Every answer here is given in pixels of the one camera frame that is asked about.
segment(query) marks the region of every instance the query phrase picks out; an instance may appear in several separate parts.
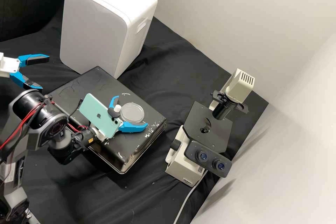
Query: red wire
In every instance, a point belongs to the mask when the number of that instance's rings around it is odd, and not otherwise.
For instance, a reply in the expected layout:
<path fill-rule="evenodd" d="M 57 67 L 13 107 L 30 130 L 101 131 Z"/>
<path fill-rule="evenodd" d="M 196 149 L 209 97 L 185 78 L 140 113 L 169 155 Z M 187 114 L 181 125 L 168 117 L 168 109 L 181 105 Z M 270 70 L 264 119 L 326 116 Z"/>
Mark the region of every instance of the red wire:
<path fill-rule="evenodd" d="M 74 132 L 80 132 L 79 130 L 77 130 L 74 126 L 72 126 L 71 124 L 68 124 L 68 126 L 74 131 Z"/>
<path fill-rule="evenodd" d="M 85 125 L 79 125 L 79 126 L 77 127 L 77 129 L 79 129 L 79 128 L 87 129 L 87 127 L 86 127 Z"/>
<path fill-rule="evenodd" d="M 16 128 L 16 130 L 7 138 L 7 140 L 0 146 L 0 150 L 9 142 L 11 141 L 11 139 L 17 134 L 17 132 L 20 130 L 20 132 L 22 132 L 22 126 L 24 125 L 24 123 L 36 112 L 37 107 L 40 105 L 41 103 L 37 104 L 34 108 L 32 108 L 32 110 L 29 111 L 29 113 L 25 116 L 25 118 L 23 118 L 23 120 L 20 122 L 20 124 L 18 125 L 18 127 Z"/>

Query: black wire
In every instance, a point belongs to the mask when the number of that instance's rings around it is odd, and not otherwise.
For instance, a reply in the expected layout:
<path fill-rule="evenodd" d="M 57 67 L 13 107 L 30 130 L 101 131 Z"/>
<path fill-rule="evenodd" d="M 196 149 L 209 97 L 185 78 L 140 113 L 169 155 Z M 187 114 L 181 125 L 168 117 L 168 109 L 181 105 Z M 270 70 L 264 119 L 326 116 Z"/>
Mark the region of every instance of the black wire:
<path fill-rule="evenodd" d="M 79 102 L 78 102 L 77 107 L 75 108 L 75 110 L 68 116 L 68 121 L 69 121 L 69 118 L 77 111 L 77 109 L 82 104 L 82 102 L 83 102 L 83 99 L 80 99 Z"/>

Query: gray cable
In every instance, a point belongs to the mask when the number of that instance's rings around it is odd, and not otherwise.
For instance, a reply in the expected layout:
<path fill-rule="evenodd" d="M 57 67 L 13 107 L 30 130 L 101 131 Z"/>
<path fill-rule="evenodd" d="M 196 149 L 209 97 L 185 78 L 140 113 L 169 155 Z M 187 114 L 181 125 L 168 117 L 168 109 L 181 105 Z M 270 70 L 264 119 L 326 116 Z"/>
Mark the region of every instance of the gray cable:
<path fill-rule="evenodd" d="M 208 172 L 208 170 L 205 170 L 205 171 L 204 171 L 202 177 L 199 179 L 199 181 L 196 183 L 196 185 L 195 185 L 195 186 L 191 189 L 191 191 L 188 193 L 186 199 L 184 200 L 184 202 L 183 202 L 183 204 L 182 204 L 182 206 L 181 206 L 181 208 L 180 208 L 179 213 L 177 214 L 177 216 L 176 216 L 176 218 L 175 218 L 174 224 L 177 223 L 177 221 L 178 221 L 178 219 L 179 219 L 179 217 L 180 217 L 180 215 L 181 215 L 181 212 L 182 212 L 182 210 L 183 210 L 183 208 L 184 208 L 184 205 L 186 204 L 186 202 L 187 202 L 187 200 L 189 199 L 190 195 L 193 193 L 193 191 L 194 191 L 195 188 L 198 186 L 198 184 L 202 181 L 202 179 L 204 178 L 204 176 L 206 175 L 207 172 Z"/>

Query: label sticker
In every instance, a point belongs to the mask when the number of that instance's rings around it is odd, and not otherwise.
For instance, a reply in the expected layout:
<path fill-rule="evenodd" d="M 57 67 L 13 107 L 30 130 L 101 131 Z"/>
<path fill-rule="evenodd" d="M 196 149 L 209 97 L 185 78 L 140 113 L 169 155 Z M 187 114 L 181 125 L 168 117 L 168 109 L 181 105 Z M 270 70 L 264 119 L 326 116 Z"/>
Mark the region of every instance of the label sticker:
<path fill-rule="evenodd" d="M 0 179 L 2 181 L 5 179 L 5 177 L 7 177 L 5 183 L 12 182 L 14 180 L 15 165 L 16 163 L 12 163 L 12 166 L 11 164 L 5 163 L 0 165 Z"/>

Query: white knob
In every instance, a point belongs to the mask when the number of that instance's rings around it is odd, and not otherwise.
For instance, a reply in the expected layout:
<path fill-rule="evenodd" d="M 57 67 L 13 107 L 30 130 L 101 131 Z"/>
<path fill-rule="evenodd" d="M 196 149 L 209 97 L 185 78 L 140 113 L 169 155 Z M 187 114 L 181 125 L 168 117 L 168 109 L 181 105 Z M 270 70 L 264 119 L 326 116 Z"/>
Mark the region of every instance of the white knob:
<path fill-rule="evenodd" d="M 119 104 L 117 104 L 117 105 L 114 107 L 113 110 L 114 110 L 114 112 L 119 113 L 120 110 L 121 110 L 121 106 L 120 106 Z"/>

